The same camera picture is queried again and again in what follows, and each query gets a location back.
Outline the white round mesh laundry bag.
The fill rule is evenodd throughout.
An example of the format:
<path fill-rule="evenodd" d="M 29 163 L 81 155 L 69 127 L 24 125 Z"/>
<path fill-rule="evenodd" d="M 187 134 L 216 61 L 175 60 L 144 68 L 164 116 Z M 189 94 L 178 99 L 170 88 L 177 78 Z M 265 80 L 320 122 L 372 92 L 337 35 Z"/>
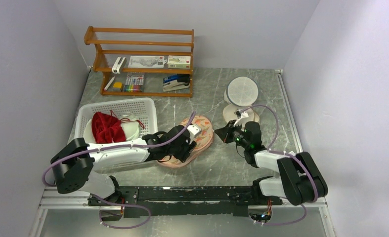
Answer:
<path fill-rule="evenodd" d="M 259 87 L 249 77 L 237 77 L 226 86 L 223 96 L 229 104 L 246 107 L 252 105 L 258 99 Z"/>

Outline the coloured marker pen set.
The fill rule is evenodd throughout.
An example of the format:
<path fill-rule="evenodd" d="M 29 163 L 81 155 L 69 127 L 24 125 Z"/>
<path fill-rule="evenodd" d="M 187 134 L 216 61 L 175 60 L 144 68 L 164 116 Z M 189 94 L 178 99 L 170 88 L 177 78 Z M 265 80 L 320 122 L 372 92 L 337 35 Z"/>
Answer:
<path fill-rule="evenodd" d="M 144 73 L 128 73 L 123 92 L 142 92 L 144 88 Z"/>

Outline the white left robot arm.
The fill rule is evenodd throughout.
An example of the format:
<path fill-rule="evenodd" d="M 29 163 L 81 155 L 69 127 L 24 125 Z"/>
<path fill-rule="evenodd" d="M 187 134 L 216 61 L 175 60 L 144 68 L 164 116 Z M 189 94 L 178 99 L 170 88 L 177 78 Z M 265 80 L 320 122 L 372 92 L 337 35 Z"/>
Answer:
<path fill-rule="evenodd" d="M 178 125 L 169 132 L 111 144 L 87 143 L 84 138 L 76 138 L 51 159 L 49 169 L 53 172 L 58 193 L 88 192 L 99 196 L 108 205 L 115 205 L 122 197 L 119 184 L 114 177 L 100 174 L 101 169 L 165 157 L 185 162 L 201 131 L 197 125 Z"/>

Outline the beige round laundry bag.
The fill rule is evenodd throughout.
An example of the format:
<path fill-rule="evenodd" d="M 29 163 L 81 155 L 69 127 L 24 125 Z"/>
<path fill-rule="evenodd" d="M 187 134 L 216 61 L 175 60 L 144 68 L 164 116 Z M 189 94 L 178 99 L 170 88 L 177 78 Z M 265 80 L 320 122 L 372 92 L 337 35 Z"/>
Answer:
<path fill-rule="evenodd" d="M 238 107 L 238 106 L 229 104 L 223 109 L 223 118 L 226 122 L 229 122 L 231 120 L 236 120 L 237 116 L 236 116 L 235 112 L 236 111 L 244 111 L 244 109 L 245 109 L 244 107 Z M 247 109 L 246 111 L 248 112 L 249 116 L 251 117 L 250 121 L 259 122 L 260 117 L 253 109 Z"/>

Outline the white green box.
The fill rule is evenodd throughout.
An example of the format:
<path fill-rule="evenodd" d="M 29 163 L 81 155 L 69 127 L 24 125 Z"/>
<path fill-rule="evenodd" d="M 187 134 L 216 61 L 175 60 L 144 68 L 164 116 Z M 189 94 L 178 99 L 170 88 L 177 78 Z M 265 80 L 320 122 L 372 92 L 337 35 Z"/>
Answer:
<path fill-rule="evenodd" d="M 191 67 L 190 56 L 169 55 L 167 60 L 168 68 L 189 69 Z"/>

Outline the clear plastic package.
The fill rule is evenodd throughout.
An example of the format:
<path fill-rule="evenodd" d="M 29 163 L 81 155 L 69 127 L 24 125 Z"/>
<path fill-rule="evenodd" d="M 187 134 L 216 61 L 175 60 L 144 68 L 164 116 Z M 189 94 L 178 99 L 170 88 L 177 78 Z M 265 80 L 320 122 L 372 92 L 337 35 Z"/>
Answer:
<path fill-rule="evenodd" d="M 131 56 L 129 68 L 162 69 L 167 63 L 164 56 Z"/>

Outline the white marker pen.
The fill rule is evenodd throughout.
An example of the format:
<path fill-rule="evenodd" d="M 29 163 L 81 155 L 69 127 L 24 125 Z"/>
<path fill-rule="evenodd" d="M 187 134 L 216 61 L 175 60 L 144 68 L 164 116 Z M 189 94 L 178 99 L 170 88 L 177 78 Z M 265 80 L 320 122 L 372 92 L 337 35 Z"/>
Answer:
<path fill-rule="evenodd" d="M 107 91 L 109 89 L 109 87 L 111 86 L 111 84 L 114 82 L 114 80 L 115 80 L 115 77 L 111 77 L 111 79 L 105 85 L 103 91 Z"/>

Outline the white plastic basket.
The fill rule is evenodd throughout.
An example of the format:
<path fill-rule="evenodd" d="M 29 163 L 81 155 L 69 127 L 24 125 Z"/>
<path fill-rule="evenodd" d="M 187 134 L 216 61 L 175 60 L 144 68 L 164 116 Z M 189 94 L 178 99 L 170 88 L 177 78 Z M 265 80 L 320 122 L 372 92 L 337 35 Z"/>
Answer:
<path fill-rule="evenodd" d="M 75 130 L 71 138 L 83 137 L 86 124 L 96 112 L 107 114 L 110 111 L 113 111 L 118 116 L 129 113 L 135 115 L 145 126 L 140 131 L 141 136 L 153 134 L 158 131 L 154 100 L 145 97 L 92 103 L 82 106 L 78 111 Z"/>

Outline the yellow sticky note block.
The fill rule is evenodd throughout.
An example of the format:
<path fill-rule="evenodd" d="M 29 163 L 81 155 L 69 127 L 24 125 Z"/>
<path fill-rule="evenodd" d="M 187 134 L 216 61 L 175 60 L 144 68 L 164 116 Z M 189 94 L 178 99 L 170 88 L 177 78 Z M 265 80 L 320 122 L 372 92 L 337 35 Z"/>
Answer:
<path fill-rule="evenodd" d="M 123 91 L 123 88 L 124 85 L 122 82 L 115 82 L 112 87 L 113 91 Z"/>

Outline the white handheld device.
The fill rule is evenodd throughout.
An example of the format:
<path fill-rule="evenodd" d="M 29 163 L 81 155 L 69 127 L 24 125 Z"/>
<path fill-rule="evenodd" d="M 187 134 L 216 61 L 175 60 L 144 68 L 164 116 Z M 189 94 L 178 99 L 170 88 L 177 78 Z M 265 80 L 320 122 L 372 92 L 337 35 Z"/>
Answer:
<path fill-rule="evenodd" d="M 126 57 L 121 57 L 121 56 L 117 57 L 114 65 L 112 66 L 112 73 L 120 74 L 125 64 L 126 64 Z"/>

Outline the blue black stapler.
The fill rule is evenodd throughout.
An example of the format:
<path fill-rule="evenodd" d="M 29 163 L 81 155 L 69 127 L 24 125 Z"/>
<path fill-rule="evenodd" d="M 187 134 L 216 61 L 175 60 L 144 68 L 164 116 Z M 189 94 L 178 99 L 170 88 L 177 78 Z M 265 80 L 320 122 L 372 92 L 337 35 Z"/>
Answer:
<path fill-rule="evenodd" d="M 189 88 L 191 84 L 190 74 L 175 74 L 163 78 L 163 92 Z"/>

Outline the orange wooden shelf rack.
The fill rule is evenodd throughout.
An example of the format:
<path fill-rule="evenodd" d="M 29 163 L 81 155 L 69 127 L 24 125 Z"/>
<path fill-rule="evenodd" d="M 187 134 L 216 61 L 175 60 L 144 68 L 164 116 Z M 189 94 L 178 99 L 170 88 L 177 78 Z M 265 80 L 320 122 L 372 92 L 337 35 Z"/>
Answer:
<path fill-rule="evenodd" d="M 193 75 L 194 64 L 185 68 L 131 68 L 131 56 L 169 55 L 194 57 L 194 30 L 102 28 L 89 26 L 84 36 L 86 45 L 95 46 L 96 56 L 92 70 L 103 74 L 102 86 L 106 86 L 113 76 L 113 64 L 118 56 L 126 57 L 123 73 L 185 74 Z"/>

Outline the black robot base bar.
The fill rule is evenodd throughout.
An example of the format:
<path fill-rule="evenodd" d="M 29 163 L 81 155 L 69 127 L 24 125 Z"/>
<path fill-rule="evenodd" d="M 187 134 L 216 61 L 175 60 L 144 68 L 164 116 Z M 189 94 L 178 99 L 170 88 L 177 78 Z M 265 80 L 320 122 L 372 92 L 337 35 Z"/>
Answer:
<path fill-rule="evenodd" d="M 124 218 L 177 215 L 249 216 L 249 207 L 281 205 L 279 197 L 258 197 L 252 186 L 132 187 L 121 186 L 108 203 L 91 195 L 88 205 L 111 210 L 113 204 L 126 204 Z"/>

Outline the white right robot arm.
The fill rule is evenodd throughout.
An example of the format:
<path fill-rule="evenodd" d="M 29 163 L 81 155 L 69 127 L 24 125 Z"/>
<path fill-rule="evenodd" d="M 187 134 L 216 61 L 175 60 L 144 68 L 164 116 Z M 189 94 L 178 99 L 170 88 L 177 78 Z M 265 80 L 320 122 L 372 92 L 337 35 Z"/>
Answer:
<path fill-rule="evenodd" d="M 278 174 L 277 177 L 267 176 L 253 181 L 251 197 L 256 204 L 264 204 L 270 197 L 279 197 L 292 205 L 300 205 L 315 202 L 328 194 L 327 183 L 311 154 L 279 152 L 265 147 L 259 123 L 249 121 L 241 126 L 231 120 L 214 133 L 222 142 L 242 147 L 247 164 Z"/>

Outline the floral peach laundry bag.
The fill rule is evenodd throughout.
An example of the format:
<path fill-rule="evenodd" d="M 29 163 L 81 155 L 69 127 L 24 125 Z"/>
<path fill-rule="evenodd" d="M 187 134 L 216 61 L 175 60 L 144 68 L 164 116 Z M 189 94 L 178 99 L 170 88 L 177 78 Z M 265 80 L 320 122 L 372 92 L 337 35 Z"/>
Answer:
<path fill-rule="evenodd" d="M 174 156 L 165 156 L 161 160 L 157 161 L 159 165 L 169 168 L 180 168 L 188 165 L 191 161 L 197 158 L 202 152 L 204 152 L 213 142 L 213 126 L 211 121 L 202 115 L 196 115 L 192 121 L 194 125 L 201 128 L 201 133 L 195 138 L 197 143 L 194 150 L 185 162 L 181 162 Z"/>

